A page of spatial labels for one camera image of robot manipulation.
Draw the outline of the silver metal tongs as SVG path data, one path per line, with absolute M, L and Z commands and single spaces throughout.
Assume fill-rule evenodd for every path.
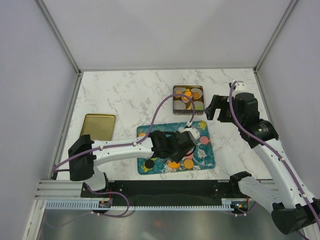
M 168 165 L 168 164 L 170 164 L 170 163 L 175 163 L 175 161 L 172 160 L 171 158 L 167 158 L 167 159 L 163 159 L 163 160 L 161 161 L 161 163 L 164 164 L 164 165 Z

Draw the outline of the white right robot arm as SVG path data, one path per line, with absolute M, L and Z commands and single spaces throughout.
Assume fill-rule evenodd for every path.
M 243 194 L 266 209 L 276 227 L 285 235 L 320 224 L 320 201 L 306 187 L 283 149 L 274 126 L 260 117 L 258 100 L 244 82 L 229 83 L 227 96 L 214 95 L 204 110 L 212 120 L 219 110 L 218 121 L 237 126 L 241 138 L 262 160 L 276 185 L 276 191 L 263 186 L 243 171 L 230 177 L 228 191 L 233 197 Z

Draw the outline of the green sandwich cookie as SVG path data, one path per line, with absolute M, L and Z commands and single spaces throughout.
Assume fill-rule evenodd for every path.
M 195 107 L 195 109 L 201 111 L 201 110 L 203 109 L 203 107 L 200 106 L 200 105 L 197 105 L 197 106 Z

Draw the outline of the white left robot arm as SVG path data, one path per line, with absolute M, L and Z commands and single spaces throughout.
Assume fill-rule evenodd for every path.
M 148 136 L 109 142 L 82 135 L 68 150 L 69 179 L 84 182 L 98 197 L 105 197 L 110 186 L 99 165 L 132 158 L 169 159 L 179 163 L 195 150 L 199 138 L 200 132 L 192 127 L 176 132 L 156 130 Z

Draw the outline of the gold tin lid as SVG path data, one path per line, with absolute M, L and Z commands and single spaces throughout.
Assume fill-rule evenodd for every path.
M 90 135 L 92 140 L 111 141 L 116 124 L 113 114 L 88 113 L 84 117 L 80 136 Z

